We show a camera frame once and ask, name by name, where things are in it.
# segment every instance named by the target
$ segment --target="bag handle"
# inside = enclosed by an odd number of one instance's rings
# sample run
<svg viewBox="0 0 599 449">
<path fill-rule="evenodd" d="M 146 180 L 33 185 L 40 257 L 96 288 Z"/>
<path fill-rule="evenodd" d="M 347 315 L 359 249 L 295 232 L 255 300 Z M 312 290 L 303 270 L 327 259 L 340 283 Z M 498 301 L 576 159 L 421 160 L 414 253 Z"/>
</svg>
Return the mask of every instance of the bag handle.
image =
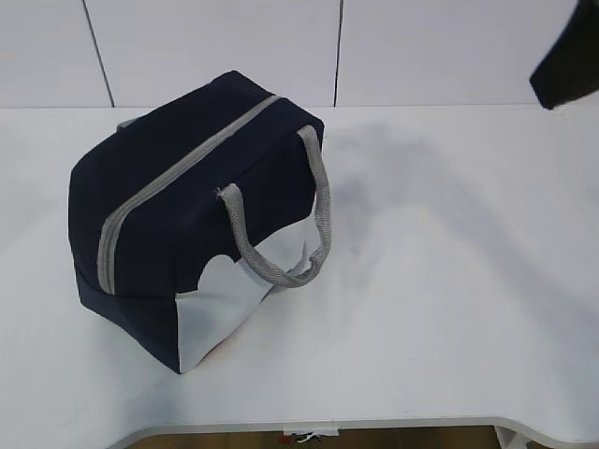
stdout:
<svg viewBox="0 0 599 449">
<path fill-rule="evenodd" d="M 247 229 L 245 227 L 243 195 L 236 184 L 229 184 L 218 194 L 225 202 L 233 236 L 243 260 L 260 278 L 273 285 L 286 288 L 301 287 L 318 275 L 329 255 L 332 234 L 329 179 L 325 165 L 322 162 L 318 136 L 314 128 L 310 125 L 301 128 L 298 131 L 298 135 L 301 137 L 306 149 L 308 164 L 310 165 L 316 184 L 314 221 L 320 235 L 320 246 L 310 255 L 310 267 L 304 272 L 298 275 L 291 274 L 273 264 L 252 246 L 247 237 Z"/>
</svg>

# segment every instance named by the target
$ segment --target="panel seam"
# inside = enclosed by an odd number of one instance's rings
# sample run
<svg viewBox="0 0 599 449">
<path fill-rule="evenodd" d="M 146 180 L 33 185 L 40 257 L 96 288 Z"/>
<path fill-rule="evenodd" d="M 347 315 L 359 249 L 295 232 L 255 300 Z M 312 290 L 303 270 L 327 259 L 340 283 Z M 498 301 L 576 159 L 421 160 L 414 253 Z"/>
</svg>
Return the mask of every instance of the panel seam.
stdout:
<svg viewBox="0 0 599 449">
<path fill-rule="evenodd" d="M 337 55 L 335 61 L 335 93 L 333 96 L 333 107 L 337 107 L 337 89 L 339 86 L 339 60 L 341 56 L 341 33 L 343 29 L 343 7 L 345 0 L 339 0 L 339 28 L 337 29 Z"/>
<path fill-rule="evenodd" d="M 106 86 L 106 91 L 109 94 L 110 106 L 114 108 L 114 97 L 112 96 L 112 90 L 109 85 L 109 78 L 106 75 L 106 69 L 104 68 L 104 63 L 102 61 L 102 55 L 100 54 L 100 49 L 97 46 L 97 39 L 95 38 L 94 27 L 92 26 L 92 20 L 90 18 L 90 11 L 87 8 L 87 4 L 85 0 L 81 0 L 81 4 L 83 5 L 83 12 L 85 13 L 85 20 L 87 21 L 87 26 L 90 30 L 90 35 L 92 35 L 92 41 L 94 42 L 95 48 L 95 57 L 97 58 L 98 63 L 100 64 L 100 71 L 102 72 L 102 79 L 104 80 L 104 85 Z"/>
</svg>

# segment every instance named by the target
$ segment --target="navy blue bag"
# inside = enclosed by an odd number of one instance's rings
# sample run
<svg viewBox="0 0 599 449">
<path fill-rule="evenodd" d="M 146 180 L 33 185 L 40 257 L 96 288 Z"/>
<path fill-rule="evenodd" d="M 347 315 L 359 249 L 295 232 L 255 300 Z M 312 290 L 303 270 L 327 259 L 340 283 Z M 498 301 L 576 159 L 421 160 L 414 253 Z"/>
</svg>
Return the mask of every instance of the navy blue bag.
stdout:
<svg viewBox="0 0 599 449">
<path fill-rule="evenodd" d="M 302 286 L 325 262 L 323 131 L 238 72 L 120 127 L 71 173 L 81 303 L 193 368 L 273 286 Z"/>
</svg>

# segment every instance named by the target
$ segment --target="zipper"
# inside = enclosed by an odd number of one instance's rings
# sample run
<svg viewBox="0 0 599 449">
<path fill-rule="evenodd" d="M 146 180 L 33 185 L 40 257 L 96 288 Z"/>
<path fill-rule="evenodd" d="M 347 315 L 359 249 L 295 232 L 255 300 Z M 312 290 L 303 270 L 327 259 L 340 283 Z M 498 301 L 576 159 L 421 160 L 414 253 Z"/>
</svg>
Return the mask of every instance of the zipper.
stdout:
<svg viewBox="0 0 599 449">
<path fill-rule="evenodd" d="M 179 162 L 163 172 L 152 182 L 143 187 L 139 192 L 127 199 L 119 206 L 102 225 L 102 233 L 97 250 L 97 279 L 100 288 L 109 295 L 116 295 L 114 284 L 114 255 L 116 246 L 119 241 L 121 228 L 127 215 L 139 207 L 141 204 L 163 191 L 187 170 L 200 162 L 204 157 L 210 154 L 216 147 L 223 143 L 228 138 L 232 137 L 246 124 L 251 122 L 260 112 L 270 106 L 272 103 L 280 99 L 278 95 L 272 95 L 261 101 L 253 108 L 245 112 L 235 121 L 228 124 L 218 133 L 207 138 L 199 146 L 195 147 L 191 152 L 186 154 Z"/>
</svg>

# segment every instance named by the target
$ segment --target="table surface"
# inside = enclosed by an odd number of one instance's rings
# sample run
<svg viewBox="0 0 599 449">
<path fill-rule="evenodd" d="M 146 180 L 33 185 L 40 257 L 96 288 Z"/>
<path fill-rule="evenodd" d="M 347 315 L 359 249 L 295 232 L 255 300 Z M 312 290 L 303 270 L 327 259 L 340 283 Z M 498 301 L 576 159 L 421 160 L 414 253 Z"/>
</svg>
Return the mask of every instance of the table surface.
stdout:
<svg viewBox="0 0 599 449">
<path fill-rule="evenodd" d="M 493 424 L 599 442 L 599 108 L 313 109 L 334 244 L 180 376 L 78 299 L 69 170 L 143 109 L 0 110 L 3 446 Z"/>
</svg>

